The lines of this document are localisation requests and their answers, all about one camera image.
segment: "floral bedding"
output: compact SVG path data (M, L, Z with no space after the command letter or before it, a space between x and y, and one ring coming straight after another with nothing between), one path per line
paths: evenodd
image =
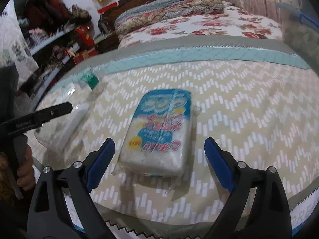
M118 35L179 16L223 13L222 0L156 0L122 13L115 21Z
M282 39L281 25L274 20L228 6L223 14L176 17L140 28L123 36L119 47L188 35Z

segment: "bed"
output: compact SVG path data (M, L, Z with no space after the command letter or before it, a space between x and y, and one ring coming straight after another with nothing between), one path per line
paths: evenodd
M277 168L292 227L298 227L318 202L319 78L281 42L280 25L221 0L124 1L106 12L116 15L109 27L122 35L121 48L81 63L39 109L56 103L88 70L103 72L108 86L63 153L46 150L29 132L33 156L43 165L65 168L111 137L115 156L91 197L117 237L195 238L205 235L229 195L205 158L204 141L213 137L237 161ZM155 17L146 19L146 14ZM199 112L186 170L168 194L170 178L111 174L139 100L160 88L191 91Z

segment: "plastic-wrapped package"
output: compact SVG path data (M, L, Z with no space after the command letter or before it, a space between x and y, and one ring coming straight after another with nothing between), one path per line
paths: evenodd
M190 92L180 89L148 92L133 115L118 166L152 177L181 176L191 126Z
M95 106L95 100L106 86L107 83L92 72L87 72L79 83L67 85L54 105L70 102L73 110L70 114L53 119L36 129L34 134L39 143L55 153L63 152L70 137Z

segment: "blue gripper pad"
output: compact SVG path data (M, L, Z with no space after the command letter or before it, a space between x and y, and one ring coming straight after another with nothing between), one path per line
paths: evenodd
M98 156L87 171L87 190L89 193L96 189L104 176L115 152L115 143L112 139L107 139L98 150Z
M204 144L205 154L223 188L232 192L234 189L232 170L221 156L221 149L213 143L210 138Z

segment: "green label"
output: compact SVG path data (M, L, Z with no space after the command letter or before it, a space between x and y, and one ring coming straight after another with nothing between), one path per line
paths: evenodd
M91 90L93 90L98 84L98 78L92 72L87 72L81 80L86 82L90 86Z

